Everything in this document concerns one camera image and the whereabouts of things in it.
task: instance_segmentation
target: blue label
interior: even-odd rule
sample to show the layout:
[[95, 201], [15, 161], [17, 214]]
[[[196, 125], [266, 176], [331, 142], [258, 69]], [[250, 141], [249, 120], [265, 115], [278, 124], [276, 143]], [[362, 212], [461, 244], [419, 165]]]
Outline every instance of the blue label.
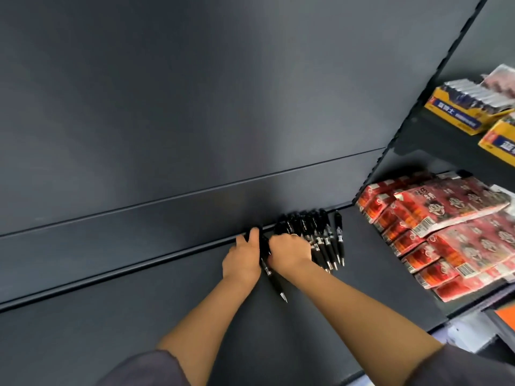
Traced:
[[477, 119], [473, 118], [470, 115], [467, 115], [457, 108], [454, 108], [453, 106], [444, 103], [440, 99], [437, 99], [436, 97], [431, 97], [429, 100], [429, 103], [433, 104], [434, 106], [438, 107], [445, 113], [451, 115], [453, 118], [458, 119], [460, 122], [465, 123], [468, 127], [471, 129], [479, 129], [481, 127], [481, 122]]
[[498, 135], [493, 141], [492, 145], [515, 157], [515, 142], [511, 139], [508, 139], [502, 135]]

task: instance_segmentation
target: purple-gray shirt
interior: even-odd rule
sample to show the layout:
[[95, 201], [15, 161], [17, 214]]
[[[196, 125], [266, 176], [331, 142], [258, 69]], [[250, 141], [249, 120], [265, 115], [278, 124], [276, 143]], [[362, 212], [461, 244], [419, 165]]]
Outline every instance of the purple-gray shirt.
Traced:
[[[406, 386], [512, 386], [515, 368], [470, 352], [444, 346], [424, 360]], [[154, 350], [133, 356], [103, 377], [97, 386], [190, 386], [177, 359]]]

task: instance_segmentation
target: hand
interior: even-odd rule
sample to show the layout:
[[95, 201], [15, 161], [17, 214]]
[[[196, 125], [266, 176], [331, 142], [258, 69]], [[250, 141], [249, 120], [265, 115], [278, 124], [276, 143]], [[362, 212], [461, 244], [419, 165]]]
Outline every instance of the hand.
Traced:
[[259, 229], [254, 227], [248, 242], [242, 235], [236, 237], [236, 245], [229, 249], [222, 262], [223, 278], [243, 283], [252, 290], [261, 275], [259, 262]]
[[311, 245], [299, 236], [291, 234], [272, 236], [268, 244], [271, 251], [268, 263], [286, 279], [296, 266], [306, 260], [311, 262]]

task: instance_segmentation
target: left hand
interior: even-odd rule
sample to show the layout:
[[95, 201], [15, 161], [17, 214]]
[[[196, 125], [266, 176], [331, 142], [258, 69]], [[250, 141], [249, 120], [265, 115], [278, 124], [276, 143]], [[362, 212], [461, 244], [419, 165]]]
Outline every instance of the left hand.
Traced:
[[236, 280], [252, 290], [261, 275], [259, 253], [259, 229], [254, 227], [248, 242], [242, 235], [236, 237], [236, 245], [223, 259], [223, 278]]

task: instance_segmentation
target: yellow box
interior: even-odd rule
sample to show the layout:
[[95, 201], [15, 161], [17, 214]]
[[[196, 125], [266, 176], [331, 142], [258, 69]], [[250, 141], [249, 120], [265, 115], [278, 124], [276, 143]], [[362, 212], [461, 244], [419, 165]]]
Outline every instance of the yellow box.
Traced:
[[440, 87], [435, 89], [425, 107], [468, 135], [476, 135], [487, 130], [493, 123], [513, 111], [510, 109], [490, 115], [480, 108], [464, 109], [454, 103], [449, 94]]
[[499, 120], [481, 139], [479, 146], [515, 167], [515, 118]]

